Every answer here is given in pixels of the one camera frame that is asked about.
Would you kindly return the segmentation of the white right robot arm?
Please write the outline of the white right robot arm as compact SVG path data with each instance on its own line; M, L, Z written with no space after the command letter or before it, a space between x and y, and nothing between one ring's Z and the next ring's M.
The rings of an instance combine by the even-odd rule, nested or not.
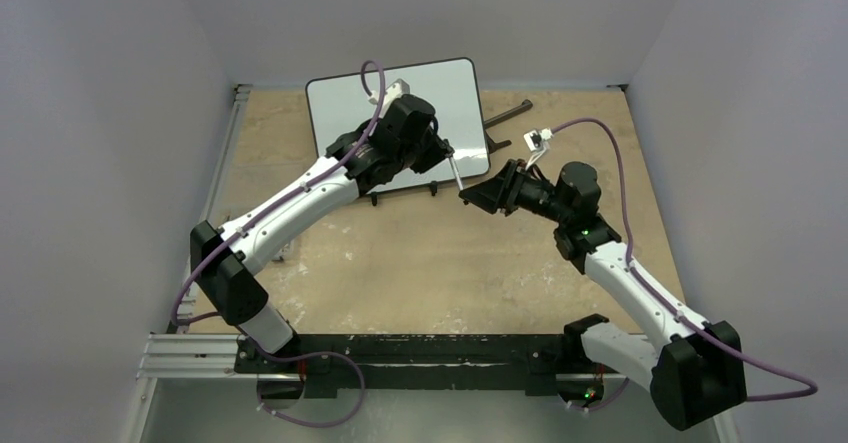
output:
M489 214L526 210L555 223L553 238L562 258L601 286L637 323L629 335L598 319L572 326L561 355L576 370L600 363L644 388L660 416L686 430L747 400L742 362L722 350L741 347L727 322L710 323L674 297L627 253L621 236L599 210L596 170L565 164L550 181L509 161L494 177L460 191L466 205Z

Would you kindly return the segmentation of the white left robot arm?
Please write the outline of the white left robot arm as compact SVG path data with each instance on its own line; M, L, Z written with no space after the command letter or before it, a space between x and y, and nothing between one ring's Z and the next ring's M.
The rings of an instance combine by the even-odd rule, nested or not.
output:
M294 183L219 227L203 221L190 233L192 272L217 314L259 348L272 371L297 362L297 334L256 276L286 244L329 213L399 173L425 173L452 154L438 134L435 108L402 94L379 114L340 135Z

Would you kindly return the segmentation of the black whiteboard marker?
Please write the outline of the black whiteboard marker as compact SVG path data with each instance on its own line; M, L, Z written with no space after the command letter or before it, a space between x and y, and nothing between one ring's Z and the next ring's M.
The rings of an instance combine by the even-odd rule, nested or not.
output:
M462 177L460 175L459 168L458 168L458 165L456 163L456 159L453 156L449 156L448 157L448 163L449 163L449 166L451 168L454 180L456 182L457 189L458 189L459 192L461 192L464 189L464 183L463 183Z

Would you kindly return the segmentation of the white whiteboard black frame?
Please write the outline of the white whiteboard black frame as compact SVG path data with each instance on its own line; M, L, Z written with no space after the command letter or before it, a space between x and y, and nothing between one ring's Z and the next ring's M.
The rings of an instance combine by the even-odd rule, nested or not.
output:
M438 134L453 147L461 178L482 176L490 170L477 78L470 59L397 66L387 68L385 75L388 84L404 80L413 95L435 108ZM357 71L313 79L306 84L305 95L320 155L338 136L356 129L373 114Z

